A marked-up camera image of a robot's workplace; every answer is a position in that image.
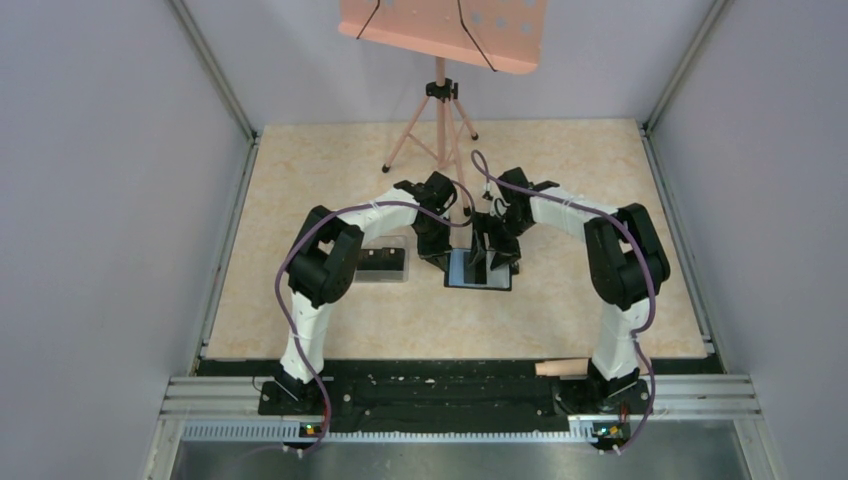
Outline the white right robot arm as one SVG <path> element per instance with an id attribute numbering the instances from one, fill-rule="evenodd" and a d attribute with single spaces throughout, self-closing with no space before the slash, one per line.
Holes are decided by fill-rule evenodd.
<path id="1" fill-rule="evenodd" d="M 632 203 L 614 208 L 567 197 L 555 182 L 531 184 L 522 169 L 496 179 L 500 195 L 487 214 L 474 218 L 468 264 L 475 271 L 501 267 L 515 272 L 519 238 L 536 224 L 559 229 L 584 243 L 592 286 L 602 301 L 601 333 L 587 365 L 586 397 L 612 412 L 639 376 L 634 344 L 656 313 L 656 298 L 670 263 L 647 209 Z"/>

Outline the pink toy microphone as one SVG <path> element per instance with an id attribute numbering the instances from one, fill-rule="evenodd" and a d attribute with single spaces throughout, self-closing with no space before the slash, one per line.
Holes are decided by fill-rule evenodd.
<path id="1" fill-rule="evenodd" d="M 534 365 L 537 376 L 578 377 L 588 372 L 589 358 L 545 360 Z"/>

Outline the clear acrylic tray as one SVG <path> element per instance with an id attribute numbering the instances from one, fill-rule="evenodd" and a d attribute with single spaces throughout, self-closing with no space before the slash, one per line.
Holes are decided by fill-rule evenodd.
<path id="1" fill-rule="evenodd" d="M 355 283 L 402 283 L 409 273 L 408 237 L 380 236 L 366 243 L 360 253 Z"/>

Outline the black leather card holder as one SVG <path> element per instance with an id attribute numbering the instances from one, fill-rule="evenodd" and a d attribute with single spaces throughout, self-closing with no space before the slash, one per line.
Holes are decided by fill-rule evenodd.
<path id="1" fill-rule="evenodd" d="M 485 291 L 512 290 L 513 271 L 509 265 L 492 267 L 494 251 L 487 251 L 483 260 L 471 262 L 471 250 L 456 248 L 451 251 L 448 269 L 444 274 L 446 288 Z"/>

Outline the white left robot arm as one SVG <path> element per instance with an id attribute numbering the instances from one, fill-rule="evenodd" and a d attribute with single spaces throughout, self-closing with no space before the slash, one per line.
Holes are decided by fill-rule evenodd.
<path id="1" fill-rule="evenodd" d="M 280 282 L 286 280 L 292 293 L 289 302 L 280 304 L 289 334 L 274 375 L 292 410 L 308 413 L 319 404 L 329 318 L 354 281 L 362 247 L 409 227 L 417 236 L 419 258 L 447 271 L 455 226 L 449 210 L 458 197 L 455 181 L 433 173 L 422 183 L 398 182 L 369 202 L 339 210 L 319 205 L 309 212 L 274 285 L 280 296 Z"/>

